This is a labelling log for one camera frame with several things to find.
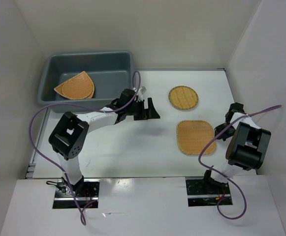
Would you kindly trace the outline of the round yellow-green woven tray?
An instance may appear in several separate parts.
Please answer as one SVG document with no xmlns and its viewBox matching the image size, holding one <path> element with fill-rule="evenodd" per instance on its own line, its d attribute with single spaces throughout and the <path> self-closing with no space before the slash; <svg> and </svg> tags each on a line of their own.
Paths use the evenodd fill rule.
<svg viewBox="0 0 286 236">
<path fill-rule="evenodd" d="M 188 86 L 176 86 L 168 94 L 170 104 L 178 110 L 191 110 L 199 102 L 196 91 Z"/>
</svg>

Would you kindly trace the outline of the rounded tan woven tray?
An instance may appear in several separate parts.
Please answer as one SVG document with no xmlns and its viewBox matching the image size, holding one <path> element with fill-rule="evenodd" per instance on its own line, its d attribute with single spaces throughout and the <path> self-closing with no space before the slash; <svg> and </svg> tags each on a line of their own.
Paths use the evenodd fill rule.
<svg viewBox="0 0 286 236">
<path fill-rule="evenodd" d="M 177 145 L 186 155 L 200 155 L 214 138 L 214 130 L 204 120 L 183 120 L 176 126 Z"/>
</svg>

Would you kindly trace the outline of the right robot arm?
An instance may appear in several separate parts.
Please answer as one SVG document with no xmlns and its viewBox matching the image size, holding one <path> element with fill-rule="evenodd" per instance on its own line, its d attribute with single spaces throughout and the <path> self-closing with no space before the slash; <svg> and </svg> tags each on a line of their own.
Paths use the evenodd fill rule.
<svg viewBox="0 0 286 236">
<path fill-rule="evenodd" d="M 225 154 L 226 162 L 217 167 L 219 172 L 205 171 L 201 181 L 204 192 L 212 194 L 225 189 L 228 177 L 241 171 L 258 170 L 263 164 L 271 132 L 257 126 L 249 117 L 235 121 L 245 114 L 243 104 L 232 103 L 225 115 L 225 122 L 215 127 L 215 137 L 218 140 L 231 138 L 231 141 Z"/>
</svg>

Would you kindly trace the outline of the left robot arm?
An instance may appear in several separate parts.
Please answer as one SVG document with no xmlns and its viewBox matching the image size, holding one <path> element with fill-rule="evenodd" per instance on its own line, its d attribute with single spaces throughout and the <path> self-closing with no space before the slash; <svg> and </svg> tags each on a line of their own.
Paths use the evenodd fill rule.
<svg viewBox="0 0 286 236">
<path fill-rule="evenodd" d="M 76 197 L 84 191 L 84 176 L 80 170 L 78 155 L 90 132 L 118 124 L 127 116 L 133 116 L 134 120 L 160 118 L 152 98 L 147 99 L 148 107 L 145 108 L 145 100 L 142 98 L 144 89 L 127 88 L 119 98 L 96 112 L 81 115 L 66 112 L 62 115 L 49 137 L 49 144 L 59 157 L 60 167 L 63 168 L 62 180 L 70 195 Z"/>
</svg>

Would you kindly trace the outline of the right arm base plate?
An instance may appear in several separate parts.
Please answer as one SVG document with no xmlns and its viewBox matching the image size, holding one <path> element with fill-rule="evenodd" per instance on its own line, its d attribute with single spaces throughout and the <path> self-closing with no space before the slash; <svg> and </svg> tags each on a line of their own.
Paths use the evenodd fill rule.
<svg viewBox="0 0 286 236">
<path fill-rule="evenodd" d="M 216 187 L 204 185 L 202 178 L 186 178 L 185 180 L 189 207 L 216 206 L 221 199 L 221 206 L 233 205 L 227 184 L 224 187 Z"/>
</svg>

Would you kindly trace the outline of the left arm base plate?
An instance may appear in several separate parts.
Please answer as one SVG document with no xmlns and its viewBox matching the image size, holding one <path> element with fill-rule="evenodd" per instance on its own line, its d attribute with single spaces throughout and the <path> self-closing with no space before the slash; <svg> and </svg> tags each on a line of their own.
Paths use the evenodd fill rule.
<svg viewBox="0 0 286 236">
<path fill-rule="evenodd" d="M 65 185 L 62 179 L 56 181 L 48 180 L 46 184 L 55 187 L 53 209 L 77 208 L 70 189 Z M 99 186 L 99 179 L 86 178 L 81 188 L 76 188 L 76 190 L 73 191 L 81 209 L 98 208 Z"/>
</svg>

